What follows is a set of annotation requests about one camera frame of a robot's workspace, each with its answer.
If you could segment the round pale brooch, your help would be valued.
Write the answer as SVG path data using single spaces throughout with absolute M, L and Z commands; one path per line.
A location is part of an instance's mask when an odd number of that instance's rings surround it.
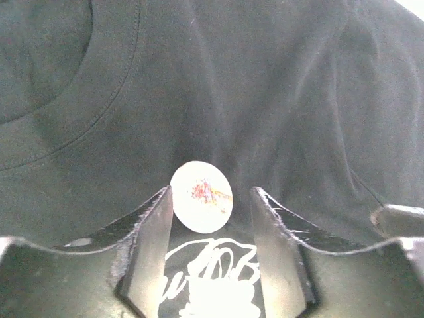
M 221 229 L 233 210 L 233 192 L 225 175 L 214 165 L 191 161 L 170 180 L 173 212 L 188 229 L 202 234 Z

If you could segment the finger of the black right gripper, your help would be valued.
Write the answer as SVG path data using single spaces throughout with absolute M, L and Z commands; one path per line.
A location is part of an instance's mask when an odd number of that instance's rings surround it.
M 423 208 L 385 204 L 370 214 L 375 231 L 385 239 L 422 237 Z

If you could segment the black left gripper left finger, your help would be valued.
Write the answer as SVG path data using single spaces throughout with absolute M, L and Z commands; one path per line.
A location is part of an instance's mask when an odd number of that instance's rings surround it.
M 2 317 L 156 317 L 172 190 L 64 246 L 1 238 Z

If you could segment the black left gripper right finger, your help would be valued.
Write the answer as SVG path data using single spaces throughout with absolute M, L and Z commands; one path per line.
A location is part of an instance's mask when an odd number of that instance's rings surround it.
M 423 239 L 364 246 L 250 191 L 267 317 L 422 317 Z

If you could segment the black floral print t-shirt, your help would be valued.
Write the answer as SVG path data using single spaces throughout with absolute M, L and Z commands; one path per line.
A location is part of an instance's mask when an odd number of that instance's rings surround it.
M 423 21 L 396 1 L 1 2 L 1 238 L 82 239 L 191 161 L 233 210 L 208 234 L 173 212 L 156 317 L 267 317 L 252 188 L 364 246 L 390 239 L 371 212 L 423 208 Z

